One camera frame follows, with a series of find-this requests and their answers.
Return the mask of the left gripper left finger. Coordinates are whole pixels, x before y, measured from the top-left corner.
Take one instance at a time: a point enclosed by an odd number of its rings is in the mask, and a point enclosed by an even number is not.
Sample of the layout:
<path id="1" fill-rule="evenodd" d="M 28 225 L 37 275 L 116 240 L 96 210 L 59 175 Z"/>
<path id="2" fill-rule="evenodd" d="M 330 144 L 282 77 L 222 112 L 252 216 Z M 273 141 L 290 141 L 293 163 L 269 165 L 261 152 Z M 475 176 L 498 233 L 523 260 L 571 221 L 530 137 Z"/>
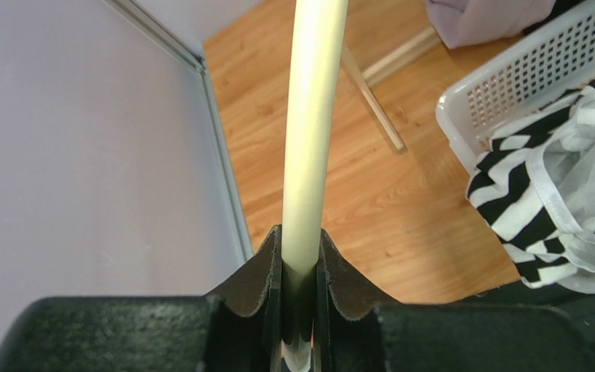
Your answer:
<path id="1" fill-rule="evenodd" d="M 282 369 L 281 226 L 258 251 L 208 293 L 220 300 L 205 351 L 207 371 Z"/>

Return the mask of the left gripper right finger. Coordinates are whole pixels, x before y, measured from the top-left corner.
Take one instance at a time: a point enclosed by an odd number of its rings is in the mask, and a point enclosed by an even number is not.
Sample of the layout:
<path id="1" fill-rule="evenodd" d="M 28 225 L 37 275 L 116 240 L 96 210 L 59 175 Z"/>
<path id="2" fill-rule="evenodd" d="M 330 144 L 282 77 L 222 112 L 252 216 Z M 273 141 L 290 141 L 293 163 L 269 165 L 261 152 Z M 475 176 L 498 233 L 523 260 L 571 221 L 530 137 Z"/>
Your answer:
<path id="1" fill-rule="evenodd" d="M 397 303 L 349 263 L 323 229 L 316 266 L 314 370 L 384 371 L 374 310 Z"/>

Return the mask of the black white striped tank top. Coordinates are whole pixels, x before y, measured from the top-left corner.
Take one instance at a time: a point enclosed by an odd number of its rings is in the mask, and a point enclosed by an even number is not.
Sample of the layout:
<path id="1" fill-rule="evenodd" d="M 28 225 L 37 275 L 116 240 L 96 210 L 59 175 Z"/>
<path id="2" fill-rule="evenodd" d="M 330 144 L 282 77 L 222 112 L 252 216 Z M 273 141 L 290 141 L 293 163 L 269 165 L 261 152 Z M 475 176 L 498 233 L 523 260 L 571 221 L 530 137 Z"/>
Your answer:
<path id="1" fill-rule="evenodd" d="M 595 79 L 500 127 L 466 197 L 526 287 L 595 295 Z"/>

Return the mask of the cream plastic hanger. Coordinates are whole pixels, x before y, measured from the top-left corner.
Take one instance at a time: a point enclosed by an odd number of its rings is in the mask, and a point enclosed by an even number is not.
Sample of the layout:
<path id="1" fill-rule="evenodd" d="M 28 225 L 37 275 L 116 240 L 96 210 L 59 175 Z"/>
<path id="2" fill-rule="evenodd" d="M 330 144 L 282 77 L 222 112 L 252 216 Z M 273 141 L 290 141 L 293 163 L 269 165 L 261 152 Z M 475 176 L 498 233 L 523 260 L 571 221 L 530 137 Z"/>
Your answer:
<path id="1" fill-rule="evenodd" d="M 298 1 L 295 8 L 281 220 L 282 341 L 291 371 L 311 367 L 315 268 L 347 8 L 346 1 Z"/>

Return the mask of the lilac tank top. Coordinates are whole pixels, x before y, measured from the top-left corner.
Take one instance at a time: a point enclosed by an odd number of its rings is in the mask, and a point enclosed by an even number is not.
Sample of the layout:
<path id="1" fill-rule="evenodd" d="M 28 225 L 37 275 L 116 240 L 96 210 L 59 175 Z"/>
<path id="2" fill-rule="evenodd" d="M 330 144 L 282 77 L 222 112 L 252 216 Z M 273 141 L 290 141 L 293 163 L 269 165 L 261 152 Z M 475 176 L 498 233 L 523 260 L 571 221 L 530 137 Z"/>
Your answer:
<path id="1" fill-rule="evenodd" d="M 449 48 L 515 36 L 546 19 L 555 0 L 426 1 L 428 19 Z"/>

